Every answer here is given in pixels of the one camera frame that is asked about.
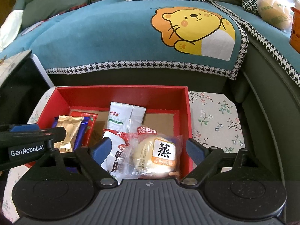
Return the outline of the blue foil snack packet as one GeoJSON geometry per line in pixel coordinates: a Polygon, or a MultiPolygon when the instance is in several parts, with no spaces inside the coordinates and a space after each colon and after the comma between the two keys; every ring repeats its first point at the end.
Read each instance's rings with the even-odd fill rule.
{"type": "Polygon", "coordinates": [[[89,117],[62,115],[55,117],[52,127],[64,127],[66,137],[63,141],[56,142],[54,147],[58,148],[61,153],[73,152],[76,148],[79,148],[88,123],[89,117]]]}

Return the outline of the teal lion sofa cover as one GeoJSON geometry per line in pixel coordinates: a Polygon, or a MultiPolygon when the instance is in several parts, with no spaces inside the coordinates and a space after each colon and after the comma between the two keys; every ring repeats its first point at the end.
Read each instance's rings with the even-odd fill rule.
{"type": "Polygon", "coordinates": [[[235,79],[249,36],[299,84],[299,54],[289,36],[217,1],[99,1],[28,28],[1,56],[30,50],[50,75],[154,68],[235,79]]]}

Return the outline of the white cloth on sofa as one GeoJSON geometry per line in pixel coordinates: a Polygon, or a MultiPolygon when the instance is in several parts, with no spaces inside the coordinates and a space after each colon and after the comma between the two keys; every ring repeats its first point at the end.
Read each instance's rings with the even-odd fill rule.
{"type": "Polygon", "coordinates": [[[22,25],[24,10],[13,10],[0,29],[0,52],[8,47],[18,36],[22,25]]]}

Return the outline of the red flat snack packet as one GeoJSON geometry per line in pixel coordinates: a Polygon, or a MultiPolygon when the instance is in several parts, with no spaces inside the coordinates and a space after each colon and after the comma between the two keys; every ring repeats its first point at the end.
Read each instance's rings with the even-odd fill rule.
{"type": "Polygon", "coordinates": [[[79,111],[73,111],[70,115],[73,117],[84,118],[77,133],[74,149],[77,149],[81,146],[87,146],[98,115],[96,113],[86,113],[79,111]]]}

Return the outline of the white green snack packet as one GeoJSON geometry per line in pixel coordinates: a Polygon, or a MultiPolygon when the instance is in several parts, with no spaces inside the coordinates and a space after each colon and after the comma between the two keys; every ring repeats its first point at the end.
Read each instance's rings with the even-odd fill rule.
{"type": "Polygon", "coordinates": [[[107,119],[107,128],[125,133],[137,133],[142,125],[145,107],[111,102],[107,119]]]}

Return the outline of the dark green sofa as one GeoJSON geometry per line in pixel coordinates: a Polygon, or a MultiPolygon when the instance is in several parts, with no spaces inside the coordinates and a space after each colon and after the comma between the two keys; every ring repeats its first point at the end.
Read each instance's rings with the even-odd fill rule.
{"type": "MultiPolygon", "coordinates": [[[[104,0],[92,0],[88,5],[100,1],[104,0]]],[[[229,3],[226,0],[201,2],[209,1],[242,8],[241,3],[229,3]]],[[[181,85],[195,91],[225,93],[243,108],[249,129],[248,146],[285,183],[287,222],[298,221],[299,84],[255,42],[253,36],[249,36],[248,40],[246,57],[235,79],[194,71],[154,68],[105,70],[79,75],[47,74],[57,86],[181,85]]]]}

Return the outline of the red cardboard box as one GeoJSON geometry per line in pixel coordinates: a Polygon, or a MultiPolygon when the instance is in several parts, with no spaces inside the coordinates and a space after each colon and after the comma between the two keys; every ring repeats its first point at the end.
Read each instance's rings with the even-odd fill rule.
{"type": "Polygon", "coordinates": [[[100,162],[117,181],[184,177],[192,169],[186,153],[191,137],[188,89],[183,86],[70,86],[48,90],[29,122],[65,127],[77,134],[71,112],[96,113],[101,137],[111,141],[100,162]]]}

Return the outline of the gold foil snack packet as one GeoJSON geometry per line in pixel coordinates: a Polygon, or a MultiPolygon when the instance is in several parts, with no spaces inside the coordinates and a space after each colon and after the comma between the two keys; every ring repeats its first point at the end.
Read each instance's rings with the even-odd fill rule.
{"type": "Polygon", "coordinates": [[[59,116],[56,127],[63,127],[66,130],[64,140],[56,142],[55,148],[58,148],[60,153],[72,152],[75,145],[78,130],[80,128],[83,117],[74,116],[59,116]]]}

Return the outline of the dark side table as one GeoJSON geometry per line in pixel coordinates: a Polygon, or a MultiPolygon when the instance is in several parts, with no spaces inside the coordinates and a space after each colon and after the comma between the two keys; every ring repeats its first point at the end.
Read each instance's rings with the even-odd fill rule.
{"type": "Polygon", "coordinates": [[[31,50],[1,58],[1,124],[27,123],[40,98],[52,87],[31,50]]]}

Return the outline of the floral tablecloth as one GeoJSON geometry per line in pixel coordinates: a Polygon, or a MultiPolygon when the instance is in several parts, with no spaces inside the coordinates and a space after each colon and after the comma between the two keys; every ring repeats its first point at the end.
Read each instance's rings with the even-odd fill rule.
{"type": "MultiPolygon", "coordinates": [[[[223,94],[189,91],[192,138],[202,145],[217,146],[228,153],[237,153],[245,147],[236,106],[223,94]]],[[[8,173],[2,200],[3,215],[15,222],[19,215],[12,201],[12,189],[28,171],[22,165],[8,173]]]]}

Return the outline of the orange container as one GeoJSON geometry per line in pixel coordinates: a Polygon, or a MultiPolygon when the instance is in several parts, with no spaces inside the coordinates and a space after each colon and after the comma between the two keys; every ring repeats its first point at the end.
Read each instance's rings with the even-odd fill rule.
{"type": "Polygon", "coordinates": [[[291,7],[293,12],[293,22],[290,35],[290,45],[300,53],[300,12],[298,9],[291,7]]]}

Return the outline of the steamed cake packet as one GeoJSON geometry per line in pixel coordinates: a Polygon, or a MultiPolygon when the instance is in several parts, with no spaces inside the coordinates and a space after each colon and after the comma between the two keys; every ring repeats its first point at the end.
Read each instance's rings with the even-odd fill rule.
{"type": "Polygon", "coordinates": [[[128,141],[121,170],[127,178],[179,177],[183,135],[168,136],[140,126],[129,133],[128,141]]]}

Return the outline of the bagged bread on sofa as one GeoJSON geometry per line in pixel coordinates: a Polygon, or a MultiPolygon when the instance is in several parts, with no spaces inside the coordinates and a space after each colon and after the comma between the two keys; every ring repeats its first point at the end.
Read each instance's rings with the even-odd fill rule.
{"type": "Polygon", "coordinates": [[[242,0],[243,9],[260,15],[273,27],[289,33],[292,27],[293,0],[242,0]]]}

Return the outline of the white red duck snack packet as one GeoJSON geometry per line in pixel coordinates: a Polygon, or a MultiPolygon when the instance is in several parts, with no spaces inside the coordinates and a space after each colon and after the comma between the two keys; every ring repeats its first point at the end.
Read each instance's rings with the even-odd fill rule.
{"type": "Polygon", "coordinates": [[[124,140],[110,132],[105,132],[103,138],[108,137],[111,140],[111,151],[101,167],[106,170],[117,182],[121,183],[124,174],[121,172],[123,167],[123,152],[128,147],[124,140]]]}

